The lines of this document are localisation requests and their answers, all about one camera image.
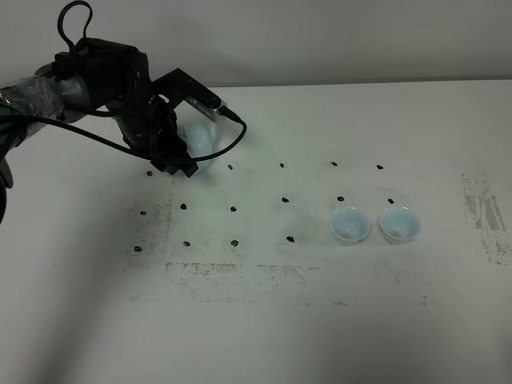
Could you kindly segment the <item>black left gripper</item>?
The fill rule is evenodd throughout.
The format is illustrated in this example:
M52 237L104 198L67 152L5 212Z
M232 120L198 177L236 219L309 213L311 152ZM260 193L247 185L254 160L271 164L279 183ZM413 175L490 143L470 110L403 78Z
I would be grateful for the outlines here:
M191 177L198 164L178 136L176 114L153 93L147 55L133 46L81 38L54 56L54 79L64 101L58 117L76 122L89 115L113 118L130 150L152 159L157 170Z

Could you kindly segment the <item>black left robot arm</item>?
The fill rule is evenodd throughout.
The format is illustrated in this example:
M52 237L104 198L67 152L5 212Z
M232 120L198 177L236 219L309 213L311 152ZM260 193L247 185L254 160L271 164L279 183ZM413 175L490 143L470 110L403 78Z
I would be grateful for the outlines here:
M1 139L19 128L11 144L19 146L43 128L41 118L71 124L87 115L99 116L100 107L116 121L128 148L151 156L157 170L181 171L188 177L198 170L178 136L176 113L154 90L146 54L96 38L81 38L35 75L2 86L1 114L34 116L37 121L4 122Z

